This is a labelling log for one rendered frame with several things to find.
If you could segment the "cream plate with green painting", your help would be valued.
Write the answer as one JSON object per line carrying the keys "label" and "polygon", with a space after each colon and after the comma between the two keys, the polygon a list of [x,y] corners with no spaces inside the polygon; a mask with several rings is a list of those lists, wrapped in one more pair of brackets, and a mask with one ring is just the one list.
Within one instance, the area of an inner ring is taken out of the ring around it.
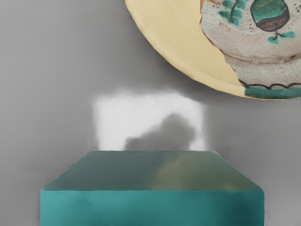
{"label": "cream plate with green painting", "polygon": [[301,98],[301,0],[124,0],[172,66],[215,90]]}

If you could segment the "teal block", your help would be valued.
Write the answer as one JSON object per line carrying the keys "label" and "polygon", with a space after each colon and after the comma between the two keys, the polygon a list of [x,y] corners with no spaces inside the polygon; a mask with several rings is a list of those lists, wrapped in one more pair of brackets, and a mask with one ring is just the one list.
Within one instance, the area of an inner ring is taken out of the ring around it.
{"label": "teal block", "polygon": [[215,151],[93,151],[41,189],[40,226],[265,226],[265,193]]}

